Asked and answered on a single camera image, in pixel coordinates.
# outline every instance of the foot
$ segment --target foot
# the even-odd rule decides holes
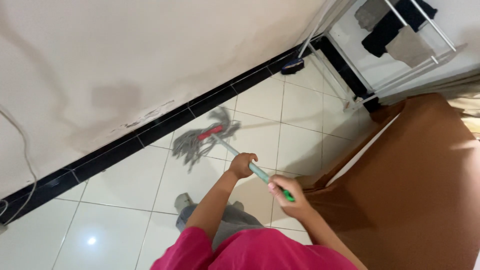
[[[188,193],[180,194],[175,199],[175,209],[179,214],[185,207],[190,205],[193,205],[193,201],[190,196],[188,196]]]
[[[238,210],[243,211],[243,204],[242,204],[241,202],[239,202],[239,201],[234,202],[234,203],[232,204],[232,206],[235,207],[235,208],[238,209]]]

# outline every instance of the red mop clamp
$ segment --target red mop clamp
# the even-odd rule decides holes
[[[222,129],[223,129],[223,126],[222,126],[222,125],[216,126],[216,127],[212,128],[212,129],[209,129],[209,130],[203,132],[202,134],[198,135],[197,138],[198,138],[199,140],[207,139],[208,137],[210,137],[210,134],[212,134],[212,133],[218,133],[218,132],[222,131]]]

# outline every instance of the blue broom head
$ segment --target blue broom head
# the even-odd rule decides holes
[[[288,62],[283,66],[281,73],[283,75],[295,74],[305,67],[305,61],[302,58],[297,58]]]

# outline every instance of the broom handle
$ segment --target broom handle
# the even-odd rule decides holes
[[[223,145],[230,153],[232,153],[234,156],[238,155],[239,152],[235,150],[231,145],[226,143],[224,140],[220,139],[215,133],[210,134],[217,142],[219,142],[221,145]],[[262,169],[258,168],[257,165],[255,165],[253,162],[250,162],[248,164],[248,167],[250,170],[255,173],[260,179],[262,179],[266,184],[268,184],[268,174],[264,172]],[[285,197],[287,200],[293,202],[295,201],[295,198],[290,194],[288,190],[283,189],[280,187],[280,189],[283,191],[283,194],[285,194]]]

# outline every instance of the gray pants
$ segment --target gray pants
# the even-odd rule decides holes
[[[190,205],[181,211],[176,223],[176,227],[180,230],[180,232],[185,229],[185,224],[196,207],[197,204]],[[212,249],[216,250],[220,243],[241,230],[259,228],[263,228],[263,225],[254,216],[247,214],[231,205],[227,205],[225,207],[225,211],[223,212],[220,226],[218,227],[213,239]]]

